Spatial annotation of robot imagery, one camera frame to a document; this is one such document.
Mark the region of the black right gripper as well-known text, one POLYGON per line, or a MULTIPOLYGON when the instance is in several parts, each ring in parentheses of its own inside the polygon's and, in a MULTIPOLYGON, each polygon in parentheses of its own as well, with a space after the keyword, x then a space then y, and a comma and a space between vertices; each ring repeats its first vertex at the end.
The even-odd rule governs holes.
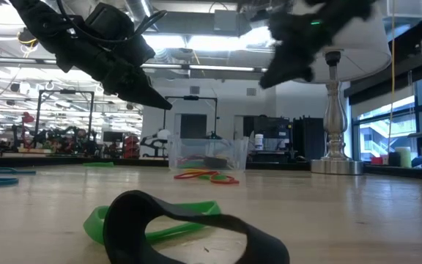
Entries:
POLYGON ((314 55, 333 43, 333 38, 344 28, 339 18, 318 15, 274 13, 269 19, 269 30, 274 40, 275 57, 259 80, 262 89, 294 79, 311 82, 314 79, 310 64, 314 55))

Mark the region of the white shade table lamp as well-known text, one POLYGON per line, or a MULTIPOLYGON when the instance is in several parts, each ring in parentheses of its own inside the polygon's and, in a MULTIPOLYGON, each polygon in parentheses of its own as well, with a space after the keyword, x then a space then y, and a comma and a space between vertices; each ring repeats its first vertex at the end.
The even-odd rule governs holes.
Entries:
POLYGON ((327 133, 327 153, 311 162, 313 173, 331 175, 360 175, 362 163, 344 153, 344 132, 347 116, 342 106, 341 85, 365 78, 384 70, 391 64, 382 13, 376 0, 371 2, 370 17, 353 18, 336 33, 329 45, 315 56, 311 69, 313 82, 327 88, 327 108, 324 129, 327 133))

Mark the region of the red chair stack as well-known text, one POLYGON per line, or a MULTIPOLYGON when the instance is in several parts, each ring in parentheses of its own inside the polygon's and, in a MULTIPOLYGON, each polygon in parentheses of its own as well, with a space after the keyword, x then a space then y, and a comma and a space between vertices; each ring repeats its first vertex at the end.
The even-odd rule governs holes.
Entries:
POLYGON ((139 139, 135 135, 126 136, 123 140, 122 155, 126 159, 138 159, 140 145, 139 139))

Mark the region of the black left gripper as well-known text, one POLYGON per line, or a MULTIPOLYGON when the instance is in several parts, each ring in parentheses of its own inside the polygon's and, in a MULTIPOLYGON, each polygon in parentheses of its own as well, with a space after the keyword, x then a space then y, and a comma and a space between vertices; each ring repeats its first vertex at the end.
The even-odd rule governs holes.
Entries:
POLYGON ((117 44, 109 51, 88 40, 56 35, 54 54, 61 70, 67 73, 76 67, 122 100, 163 110, 172 108, 152 87, 150 77, 141 68, 155 55, 143 37, 117 44))

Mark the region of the green cup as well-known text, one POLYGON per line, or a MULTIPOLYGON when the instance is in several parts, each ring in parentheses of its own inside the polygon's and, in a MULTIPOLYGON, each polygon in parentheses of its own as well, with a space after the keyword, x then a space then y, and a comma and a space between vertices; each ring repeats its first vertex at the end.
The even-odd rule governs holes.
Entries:
POLYGON ((411 168, 411 148, 410 147, 396 147, 395 152, 400 156, 400 166, 403 168, 411 168))

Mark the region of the ceiling light strip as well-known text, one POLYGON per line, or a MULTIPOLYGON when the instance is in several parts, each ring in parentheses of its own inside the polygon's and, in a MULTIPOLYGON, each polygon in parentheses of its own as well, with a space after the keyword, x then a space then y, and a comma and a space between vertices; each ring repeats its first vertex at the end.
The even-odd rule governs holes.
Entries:
MULTIPOLYGON (((14 58, 0 57, 2 65, 43 65, 44 67, 56 67, 55 59, 38 58, 14 58)), ((249 73, 266 73, 267 68, 263 67, 234 67, 234 66, 216 66, 216 65, 186 65, 186 64, 158 64, 145 63, 141 66, 146 69, 164 69, 164 70, 214 70, 214 71, 235 71, 249 73)))

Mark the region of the wide black rubber band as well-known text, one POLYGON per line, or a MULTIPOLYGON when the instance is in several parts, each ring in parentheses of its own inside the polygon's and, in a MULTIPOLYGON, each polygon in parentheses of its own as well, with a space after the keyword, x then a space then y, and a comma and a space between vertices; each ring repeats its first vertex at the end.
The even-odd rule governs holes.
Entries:
POLYGON ((103 240, 111 264, 184 264, 155 251, 147 241, 145 229, 159 216, 246 235, 245 251, 235 264, 290 264, 289 252, 278 238, 235 216, 204 215, 139 190, 120 194, 107 210, 103 240))

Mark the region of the red rubber band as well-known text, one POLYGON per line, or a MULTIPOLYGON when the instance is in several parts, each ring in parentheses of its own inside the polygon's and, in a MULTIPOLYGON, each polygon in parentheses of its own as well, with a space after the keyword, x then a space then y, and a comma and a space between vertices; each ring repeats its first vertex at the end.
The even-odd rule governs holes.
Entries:
POLYGON ((211 183, 221 185, 233 185, 240 183, 239 180, 236 180, 234 177, 221 174, 219 171, 192 170, 174 176, 175 180, 188 180, 195 178, 200 180, 208 180, 211 183))

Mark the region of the silver ceiling duct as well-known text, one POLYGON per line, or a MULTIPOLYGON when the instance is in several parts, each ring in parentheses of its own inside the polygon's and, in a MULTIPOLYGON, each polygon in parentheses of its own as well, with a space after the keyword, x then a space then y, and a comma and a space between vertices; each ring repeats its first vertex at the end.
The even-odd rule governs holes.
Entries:
POLYGON ((129 16, 132 18, 135 29, 146 18, 154 14, 154 8, 149 0, 124 0, 129 16))

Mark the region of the black cabinet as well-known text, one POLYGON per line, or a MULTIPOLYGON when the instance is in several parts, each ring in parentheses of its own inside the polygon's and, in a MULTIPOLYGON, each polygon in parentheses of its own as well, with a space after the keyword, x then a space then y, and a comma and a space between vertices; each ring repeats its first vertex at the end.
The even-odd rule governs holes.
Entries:
POLYGON ((249 163, 287 164, 292 146, 292 122, 283 117, 266 115, 243 117, 243 135, 249 138, 249 163), (264 149, 255 150, 254 137, 264 135, 264 149))
POLYGON ((317 160, 325 155, 325 130, 322 118, 302 116, 293 119, 292 132, 296 160, 317 160))

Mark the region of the clear plastic bin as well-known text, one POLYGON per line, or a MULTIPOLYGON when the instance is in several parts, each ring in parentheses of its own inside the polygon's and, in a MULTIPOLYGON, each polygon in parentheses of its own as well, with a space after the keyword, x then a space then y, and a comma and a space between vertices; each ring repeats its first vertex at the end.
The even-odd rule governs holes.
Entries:
POLYGON ((241 139, 181 139, 170 136, 167 145, 170 169, 180 170, 179 164, 191 161, 203 161, 204 158, 226 158, 225 169, 205 169, 218 171, 244 171, 248 156, 248 137, 241 139))

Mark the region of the black rig frame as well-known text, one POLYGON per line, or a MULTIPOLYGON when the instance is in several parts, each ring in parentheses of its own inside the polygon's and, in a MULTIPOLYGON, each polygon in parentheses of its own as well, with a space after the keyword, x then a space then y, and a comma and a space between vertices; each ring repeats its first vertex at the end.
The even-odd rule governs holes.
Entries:
POLYGON ((38 99, 37 99, 37 112, 36 112, 36 120, 35 120, 35 129, 34 129, 34 142, 33 146, 35 147, 36 139, 40 135, 39 126, 40 126, 40 114, 41 114, 41 107, 42 104, 52 96, 54 93, 59 93, 62 95, 75 95, 75 94, 88 94, 91 96, 89 100, 86 100, 86 102, 89 104, 89 123, 88 123, 88 129, 87 129, 87 139, 90 140, 92 136, 92 118, 93 118, 93 110, 94 110, 94 102, 95 102, 95 93, 92 91, 78 91, 75 89, 41 89, 39 91, 38 99))
POLYGON ((214 115, 215 115, 215 119, 214 119, 214 130, 211 131, 211 134, 209 136, 207 136, 208 139, 221 139, 220 136, 217 135, 216 131, 217 131, 217 121, 219 119, 218 117, 218 99, 217 98, 209 98, 209 97, 199 97, 198 95, 184 95, 184 96, 165 96, 166 100, 169 100, 170 98, 173 99, 182 99, 182 100, 213 100, 215 103, 214 106, 214 115))

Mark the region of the grey ceiling box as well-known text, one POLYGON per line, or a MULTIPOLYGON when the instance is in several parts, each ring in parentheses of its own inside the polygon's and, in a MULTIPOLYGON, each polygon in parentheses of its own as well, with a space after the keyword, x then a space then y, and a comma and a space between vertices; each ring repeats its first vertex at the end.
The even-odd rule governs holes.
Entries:
POLYGON ((229 10, 214 11, 214 30, 219 32, 235 32, 238 26, 238 13, 229 10))

